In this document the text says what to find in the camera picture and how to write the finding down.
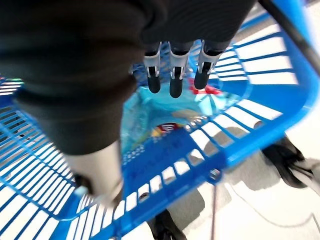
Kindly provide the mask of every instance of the blue plastic basket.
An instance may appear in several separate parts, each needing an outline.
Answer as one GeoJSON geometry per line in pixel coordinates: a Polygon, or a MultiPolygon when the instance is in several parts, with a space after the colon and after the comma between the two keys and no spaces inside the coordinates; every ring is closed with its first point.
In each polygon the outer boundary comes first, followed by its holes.
{"type": "MultiPolygon", "coordinates": [[[[299,1],[285,2],[285,13],[308,38],[299,1]]],[[[190,54],[193,71],[199,47],[190,54]]],[[[121,237],[203,182],[218,182],[221,174],[211,178],[211,170],[232,167],[280,138],[318,93],[316,73],[277,25],[229,47],[209,83],[238,95],[239,102],[124,155],[124,198],[106,209],[74,193],[62,154],[12,103],[21,81],[0,79],[0,238],[121,237]],[[254,128],[257,122],[262,124],[254,128]]]]}

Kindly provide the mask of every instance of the robotic hand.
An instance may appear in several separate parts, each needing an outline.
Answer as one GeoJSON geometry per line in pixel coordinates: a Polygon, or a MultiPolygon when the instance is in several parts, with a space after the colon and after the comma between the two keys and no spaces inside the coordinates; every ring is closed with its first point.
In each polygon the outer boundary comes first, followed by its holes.
{"type": "Polygon", "coordinates": [[[255,0],[3,0],[0,66],[24,87],[16,103],[65,154],[75,181],[106,205],[121,200],[119,151],[128,75],[144,59],[149,88],[160,90],[159,44],[171,47],[170,94],[182,91],[192,43],[202,39],[195,85],[229,45],[255,0]]]}

